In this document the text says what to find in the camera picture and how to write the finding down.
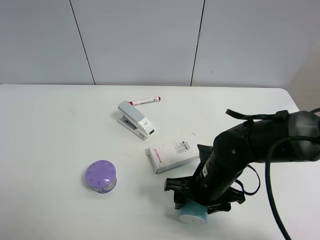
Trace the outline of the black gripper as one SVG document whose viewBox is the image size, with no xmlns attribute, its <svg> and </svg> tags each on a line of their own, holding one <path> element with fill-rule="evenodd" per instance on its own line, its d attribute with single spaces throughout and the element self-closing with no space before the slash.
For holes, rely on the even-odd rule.
<svg viewBox="0 0 320 240">
<path fill-rule="evenodd" d="M 231 185 L 247 166 L 247 147 L 198 144 L 200 163 L 193 176 L 167 178 L 164 191 L 173 191 L 174 209 L 194 201 L 208 214 L 229 212 L 231 203 L 244 202 L 244 193 Z"/>
</svg>

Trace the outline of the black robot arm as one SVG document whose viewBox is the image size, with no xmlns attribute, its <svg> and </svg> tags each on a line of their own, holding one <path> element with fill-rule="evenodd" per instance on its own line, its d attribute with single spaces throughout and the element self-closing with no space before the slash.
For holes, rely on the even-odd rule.
<svg viewBox="0 0 320 240">
<path fill-rule="evenodd" d="M 197 146 L 200 163 L 192 176 L 166 179 L 164 189 L 174 192 L 175 209 L 194 201 L 208 214 L 228 212 L 231 203 L 242 204 L 247 195 L 231 185 L 249 164 L 265 163 L 273 144 L 287 137 L 320 138 L 320 117 L 313 112 L 226 113 L 244 122 L 217 135 L 212 146 Z"/>
</svg>

